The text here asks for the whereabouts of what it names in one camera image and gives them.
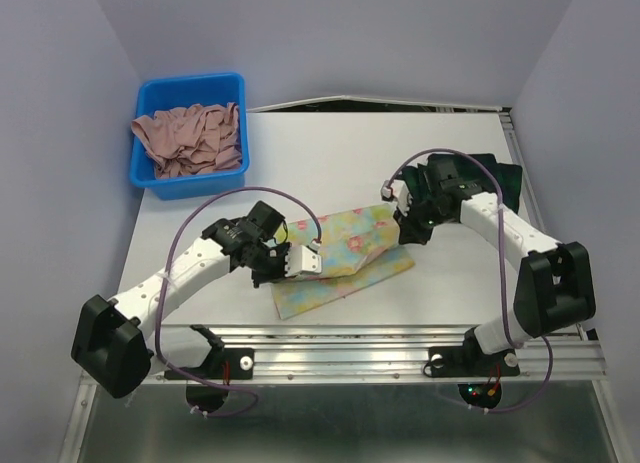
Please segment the green plaid skirt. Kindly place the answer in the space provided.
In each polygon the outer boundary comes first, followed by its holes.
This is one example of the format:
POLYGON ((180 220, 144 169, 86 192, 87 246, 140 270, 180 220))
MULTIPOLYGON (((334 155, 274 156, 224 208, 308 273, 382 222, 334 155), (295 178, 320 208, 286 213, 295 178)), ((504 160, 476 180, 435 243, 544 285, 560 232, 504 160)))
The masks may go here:
MULTIPOLYGON (((523 168, 516 164, 500 163, 492 153, 471 154, 471 158, 480 163, 500 185, 503 203, 513 212, 520 210, 520 197, 523 182, 523 168)), ((495 192, 495 185, 478 165, 468 158, 453 154, 436 153, 427 157, 425 163, 407 165, 399 174, 398 180, 405 181, 413 201, 425 201, 433 191, 427 181, 427 170, 434 169, 436 163, 452 163, 457 174, 464 181, 477 181, 486 192, 495 192)))

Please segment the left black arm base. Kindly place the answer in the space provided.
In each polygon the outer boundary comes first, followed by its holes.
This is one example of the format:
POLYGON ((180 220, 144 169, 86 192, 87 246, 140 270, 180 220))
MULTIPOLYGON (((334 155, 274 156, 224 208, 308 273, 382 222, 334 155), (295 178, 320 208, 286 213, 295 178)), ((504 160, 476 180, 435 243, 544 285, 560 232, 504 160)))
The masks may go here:
POLYGON ((162 364, 167 379, 187 379, 186 373, 202 380, 251 380, 255 363, 255 350, 251 347, 197 347, 178 350, 170 354, 169 362, 180 370, 162 364))

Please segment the pastel floral skirt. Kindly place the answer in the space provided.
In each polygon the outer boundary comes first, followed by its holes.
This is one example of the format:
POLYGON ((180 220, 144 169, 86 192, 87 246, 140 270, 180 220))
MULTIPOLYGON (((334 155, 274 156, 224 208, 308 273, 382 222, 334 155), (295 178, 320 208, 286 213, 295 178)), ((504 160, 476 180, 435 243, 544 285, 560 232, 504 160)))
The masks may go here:
POLYGON ((278 315, 288 320, 394 277, 415 265, 399 245, 399 226, 387 203, 299 220, 276 233, 292 244, 309 242, 322 229, 322 272, 275 283, 278 315))

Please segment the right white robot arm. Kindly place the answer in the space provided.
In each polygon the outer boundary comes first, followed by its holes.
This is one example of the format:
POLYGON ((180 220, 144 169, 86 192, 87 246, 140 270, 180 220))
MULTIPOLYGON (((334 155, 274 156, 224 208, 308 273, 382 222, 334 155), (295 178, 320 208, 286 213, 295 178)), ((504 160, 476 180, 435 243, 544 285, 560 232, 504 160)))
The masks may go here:
POLYGON ((381 187, 394 204, 402 245, 425 245, 436 227, 458 223, 498 252, 499 274, 517 273, 515 294, 500 289, 500 314, 465 332, 461 343, 432 347, 430 378, 516 376, 516 349, 591 319, 596 312, 590 257, 578 242, 562 243, 518 214, 522 170, 491 154, 426 150, 381 187))

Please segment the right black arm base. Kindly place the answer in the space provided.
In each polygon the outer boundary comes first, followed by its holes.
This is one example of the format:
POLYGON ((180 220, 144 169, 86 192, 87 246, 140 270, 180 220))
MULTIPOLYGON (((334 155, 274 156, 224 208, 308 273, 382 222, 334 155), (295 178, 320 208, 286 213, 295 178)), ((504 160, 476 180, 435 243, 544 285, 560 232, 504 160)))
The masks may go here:
POLYGON ((432 379, 481 382, 489 378, 517 377, 521 371, 512 350, 486 355, 461 346, 435 346, 427 349, 422 373, 432 379))

